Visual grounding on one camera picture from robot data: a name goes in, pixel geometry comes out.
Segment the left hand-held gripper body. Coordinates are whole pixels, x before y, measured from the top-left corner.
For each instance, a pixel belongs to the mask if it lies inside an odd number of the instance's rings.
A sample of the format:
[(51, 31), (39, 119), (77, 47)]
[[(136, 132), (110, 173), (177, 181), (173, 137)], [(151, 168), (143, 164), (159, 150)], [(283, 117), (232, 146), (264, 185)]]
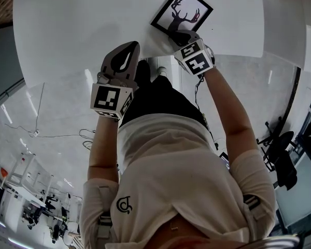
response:
[(92, 85), (90, 108), (100, 116), (121, 120), (131, 104), (137, 83), (99, 72)]

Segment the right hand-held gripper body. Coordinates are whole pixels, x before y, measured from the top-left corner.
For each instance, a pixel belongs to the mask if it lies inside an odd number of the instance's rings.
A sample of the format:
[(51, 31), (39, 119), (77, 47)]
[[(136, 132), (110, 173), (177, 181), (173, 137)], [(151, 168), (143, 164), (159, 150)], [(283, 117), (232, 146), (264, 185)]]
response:
[(174, 52), (174, 58), (191, 75), (200, 75), (216, 67), (213, 51), (201, 38)]

